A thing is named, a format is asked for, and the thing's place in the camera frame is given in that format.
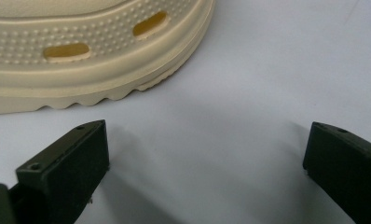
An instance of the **beige shoe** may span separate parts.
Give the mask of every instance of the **beige shoe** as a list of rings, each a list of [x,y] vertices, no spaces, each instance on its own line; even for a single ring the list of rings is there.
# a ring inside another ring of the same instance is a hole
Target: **beige shoe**
[[[156,85],[195,50],[215,0],[48,2],[0,1],[0,114]]]

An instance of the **white surface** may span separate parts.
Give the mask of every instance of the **white surface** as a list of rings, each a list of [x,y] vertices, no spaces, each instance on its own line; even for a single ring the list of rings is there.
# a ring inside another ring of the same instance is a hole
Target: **white surface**
[[[371,142],[371,1],[218,0],[199,49],[152,90],[0,116],[0,182],[96,119],[112,169],[77,223],[352,223],[302,159],[314,120]]]

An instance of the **oval hole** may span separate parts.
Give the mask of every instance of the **oval hole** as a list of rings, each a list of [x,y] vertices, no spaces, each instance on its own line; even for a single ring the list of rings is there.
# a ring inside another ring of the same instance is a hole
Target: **oval hole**
[[[84,43],[62,45],[44,49],[44,57],[52,63],[65,63],[90,56],[89,46]]]
[[[168,13],[165,11],[160,11],[147,20],[136,24],[133,28],[133,35],[136,37],[146,37],[147,35],[152,35],[158,30],[158,28],[162,28],[163,25],[166,24],[165,21],[167,17]]]

